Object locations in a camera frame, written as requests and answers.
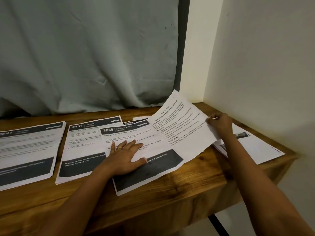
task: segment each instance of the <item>forearm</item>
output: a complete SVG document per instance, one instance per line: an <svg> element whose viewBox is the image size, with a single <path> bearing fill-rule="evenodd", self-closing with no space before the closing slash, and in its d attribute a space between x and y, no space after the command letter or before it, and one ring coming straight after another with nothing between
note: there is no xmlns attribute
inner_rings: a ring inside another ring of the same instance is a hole
<svg viewBox="0 0 315 236"><path fill-rule="evenodd" d="M240 193L258 235L309 229L283 192L253 161L240 142L230 134L223 139Z"/></svg>
<svg viewBox="0 0 315 236"><path fill-rule="evenodd" d="M99 165L37 235L82 235L98 199L111 177L110 171Z"/></svg>

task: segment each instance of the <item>white wall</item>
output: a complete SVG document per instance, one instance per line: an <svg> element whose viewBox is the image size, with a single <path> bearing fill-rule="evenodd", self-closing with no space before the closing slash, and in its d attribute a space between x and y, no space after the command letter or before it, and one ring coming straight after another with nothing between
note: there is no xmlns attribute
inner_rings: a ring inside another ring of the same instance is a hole
<svg viewBox="0 0 315 236"><path fill-rule="evenodd" d="M202 102L223 0L190 0L180 93Z"/></svg>
<svg viewBox="0 0 315 236"><path fill-rule="evenodd" d="M204 102L303 155L279 187L315 230L314 6L224 0ZM244 235L246 214L244 205L221 213L230 235Z"/></svg>

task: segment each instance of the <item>wooden tabletop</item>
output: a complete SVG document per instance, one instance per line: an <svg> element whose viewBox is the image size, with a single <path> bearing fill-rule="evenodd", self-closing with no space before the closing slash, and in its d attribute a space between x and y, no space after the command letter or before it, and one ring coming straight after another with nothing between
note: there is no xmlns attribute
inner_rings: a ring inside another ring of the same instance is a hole
<svg viewBox="0 0 315 236"><path fill-rule="evenodd" d="M207 115L215 111L205 103L195 105ZM53 177L0 192L0 235L34 234L84 180L81 178L55 185L68 125L117 115L121 115L123 121L128 121L132 117L152 115L158 109L159 107L150 107L0 120L0 131L67 122ZM297 158L296 153L235 120L233 122L285 153L284 156L260 165L277 183ZM130 232L134 228L141 231L140 227L146 228L142 232L157 232L157 229L163 233L172 232L239 200L241 198L227 158L210 146L178 170L122 196L116 196L113 183L109 181L90 219L86 234L121 226Z"/></svg>

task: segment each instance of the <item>hand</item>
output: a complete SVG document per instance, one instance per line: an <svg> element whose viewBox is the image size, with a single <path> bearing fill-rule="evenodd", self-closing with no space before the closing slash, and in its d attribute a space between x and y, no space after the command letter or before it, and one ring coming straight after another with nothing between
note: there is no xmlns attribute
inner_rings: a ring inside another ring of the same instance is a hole
<svg viewBox="0 0 315 236"><path fill-rule="evenodd" d="M140 158L135 162L131 162L131 159L138 151L143 143L137 143L136 140L127 144L127 141L123 141L117 146L112 142L111 152L109 156L102 162L112 173L112 176L127 174L138 167L147 163L146 158Z"/></svg>
<svg viewBox="0 0 315 236"><path fill-rule="evenodd" d="M214 127L221 139L225 139L229 135L233 135L232 119L226 113L216 112L207 118L207 123Z"/></svg>

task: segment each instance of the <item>gray curtain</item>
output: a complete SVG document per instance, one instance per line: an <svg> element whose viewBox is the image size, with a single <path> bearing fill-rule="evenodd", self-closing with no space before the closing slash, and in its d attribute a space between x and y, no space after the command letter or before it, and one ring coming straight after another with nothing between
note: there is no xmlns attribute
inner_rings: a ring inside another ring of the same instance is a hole
<svg viewBox="0 0 315 236"><path fill-rule="evenodd" d="M178 0L0 0L0 116L148 107L171 94Z"/></svg>

